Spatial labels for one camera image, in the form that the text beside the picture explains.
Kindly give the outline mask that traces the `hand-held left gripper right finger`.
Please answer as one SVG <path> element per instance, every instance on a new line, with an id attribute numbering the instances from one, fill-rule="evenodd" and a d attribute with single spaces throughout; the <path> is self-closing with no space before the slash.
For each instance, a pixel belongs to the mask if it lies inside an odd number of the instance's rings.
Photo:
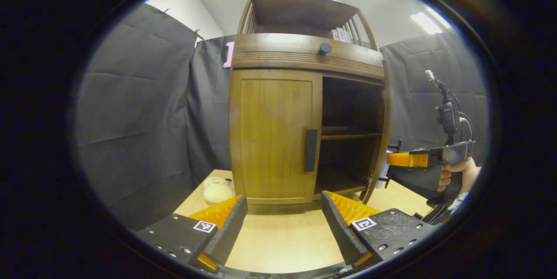
<path id="1" fill-rule="evenodd" d="M 362 270 L 423 242 L 436 226 L 399 209 L 379 211 L 330 191 L 321 208 L 344 262 Z"/>

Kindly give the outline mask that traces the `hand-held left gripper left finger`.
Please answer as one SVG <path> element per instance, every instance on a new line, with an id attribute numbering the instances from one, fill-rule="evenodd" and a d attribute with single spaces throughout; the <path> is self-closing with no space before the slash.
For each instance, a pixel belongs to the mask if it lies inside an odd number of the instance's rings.
<path id="1" fill-rule="evenodd" d="M 170 214 L 135 235 L 181 265 L 218 273 L 229 258 L 247 212 L 247 198 L 233 196 L 188 216 Z"/>

